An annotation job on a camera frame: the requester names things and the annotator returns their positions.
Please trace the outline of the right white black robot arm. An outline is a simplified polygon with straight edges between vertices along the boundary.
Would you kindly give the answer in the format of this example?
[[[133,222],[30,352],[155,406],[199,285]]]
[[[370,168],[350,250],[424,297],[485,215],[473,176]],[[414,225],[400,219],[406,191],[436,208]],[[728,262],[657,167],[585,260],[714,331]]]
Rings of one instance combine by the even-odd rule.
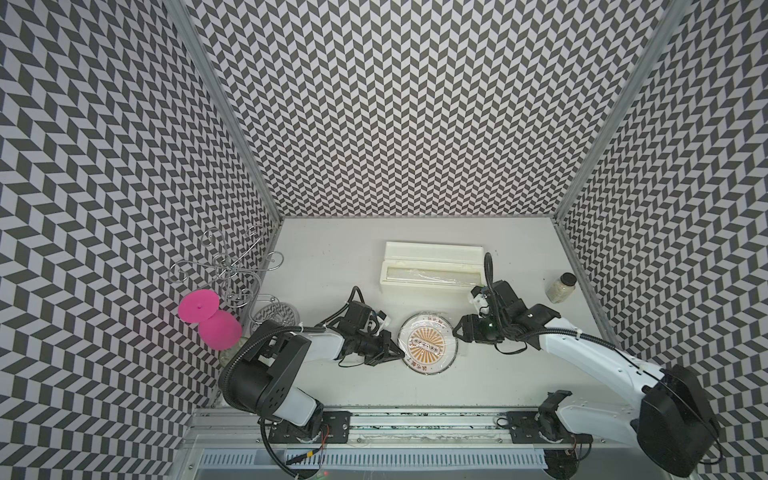
[[[607,439],[640,449],[668,474],[683,478],[706,464],[719,448],[720,425],[697,376],[680,365],[664,368],[585,333],[556,310],[527,306],[508,282],[474,286],[469,293],[476,311],[463,316],[453,335],[465,343],[498,346],[520,342],[558,357],[599,381],[621,403],[577,401],[569,390],[556,390],[528,418],[513,414],[510,430],[535,430],[544,443],[577,446]]]

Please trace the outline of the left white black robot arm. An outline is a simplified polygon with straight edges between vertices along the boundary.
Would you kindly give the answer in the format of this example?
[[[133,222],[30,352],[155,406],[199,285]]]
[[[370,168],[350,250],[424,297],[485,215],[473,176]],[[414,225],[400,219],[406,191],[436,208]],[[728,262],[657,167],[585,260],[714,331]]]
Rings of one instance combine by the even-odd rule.
[[[267,320],[222,370],[218,385],[224,401],[261,420],[287,424],[296,438],[313,441],[323,431],[324,406],[294,386],[302,366],[350,355],[371,367],[404,359],[386,320],[384,312],[355,300],[313,327]]]

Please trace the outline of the white plastic wrap dispenser box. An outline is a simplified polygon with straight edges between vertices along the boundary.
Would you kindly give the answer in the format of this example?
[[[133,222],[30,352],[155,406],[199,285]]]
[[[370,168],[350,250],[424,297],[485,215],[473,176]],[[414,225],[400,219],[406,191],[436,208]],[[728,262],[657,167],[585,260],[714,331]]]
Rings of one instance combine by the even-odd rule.
[[[460,293],[484,286],[481,246],[388,241],[379,285],[383,293]]]

